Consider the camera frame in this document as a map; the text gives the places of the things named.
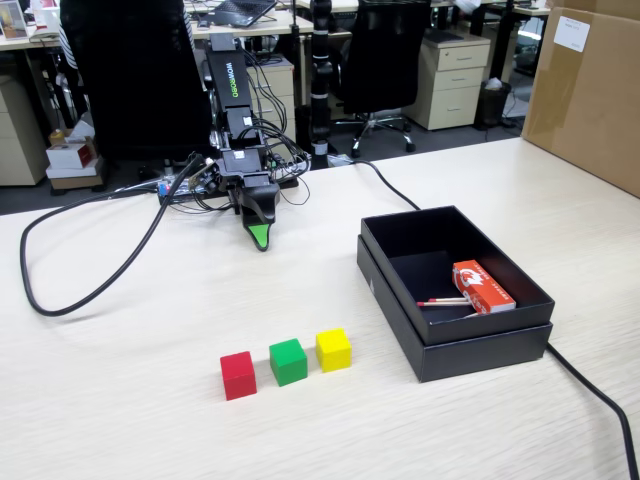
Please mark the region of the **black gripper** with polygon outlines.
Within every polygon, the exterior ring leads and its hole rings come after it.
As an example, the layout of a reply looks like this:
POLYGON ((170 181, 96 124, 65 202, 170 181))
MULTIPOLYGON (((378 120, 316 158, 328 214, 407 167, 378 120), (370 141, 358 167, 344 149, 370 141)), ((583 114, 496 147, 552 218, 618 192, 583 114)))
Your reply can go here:
POLYGON ((239 189, 244 229, 260 252, 269 248, 270 228, 275 223, 279 186, 266 169, 263 148, 224 150, 218 160, 218 189, 239 189))

